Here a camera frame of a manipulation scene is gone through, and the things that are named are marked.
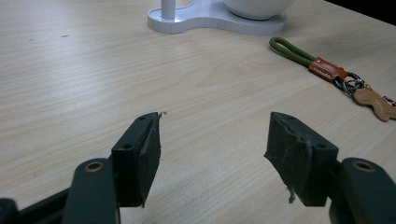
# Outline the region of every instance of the green strap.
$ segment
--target green strap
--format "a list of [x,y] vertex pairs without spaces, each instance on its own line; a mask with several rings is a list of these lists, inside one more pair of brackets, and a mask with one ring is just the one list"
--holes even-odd
[[296,48],[289,41],[281,37],[272,37],[270,39],[270,46],[279,54],[305,67],[309,67],[309,64],[311,64],[316,58],[307,52]]

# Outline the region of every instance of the bone-shaped tag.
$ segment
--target bone-shaped tag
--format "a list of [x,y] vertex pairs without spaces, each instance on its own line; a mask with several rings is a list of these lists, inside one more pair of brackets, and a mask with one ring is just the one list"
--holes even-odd
[[389,119],[396,119],[396,108],[377,92],[373,91],[370,86],[356,90],[353,93],[353,98],[359,105],[371,105],[375,116],[384,122]]

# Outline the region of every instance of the key ring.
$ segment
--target key ring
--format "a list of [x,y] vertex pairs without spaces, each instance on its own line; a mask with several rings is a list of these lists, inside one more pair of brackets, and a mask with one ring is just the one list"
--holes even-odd
[[336,78],[333,84],[338,90],[344,91],[349,97],[352,97],[353,93],[356,90],[364,88],[365,82],[363,79],[361,79],[358,75],[354,73],[348,72],[347,76],[352,77],[353,79],[346,80],[346,79]]

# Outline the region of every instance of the wooden table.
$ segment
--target wooden table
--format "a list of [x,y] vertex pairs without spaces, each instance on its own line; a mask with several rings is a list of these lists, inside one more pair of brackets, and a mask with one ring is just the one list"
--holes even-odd
[[[188,4],[178,1],[179,5]],[[159,0],[0,2],[0,197],[19,208],[70,186],[108,157],[139,116],[161,119],[162,158],[145,208],[122,223],[330,223],[289,204],[266,150],[271,111],[292,115],[396,179],[396,121],[274,53],[271,36],[147,27]],[[282,36],[396,98],[396,27],[298,0]]]

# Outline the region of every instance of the white bowl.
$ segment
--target white bowl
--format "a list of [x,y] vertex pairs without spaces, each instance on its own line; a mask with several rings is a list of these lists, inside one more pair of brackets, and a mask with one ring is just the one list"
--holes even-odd
[[296,0],[223,0],[235,15],[250,20],[269,20],[285,11]]

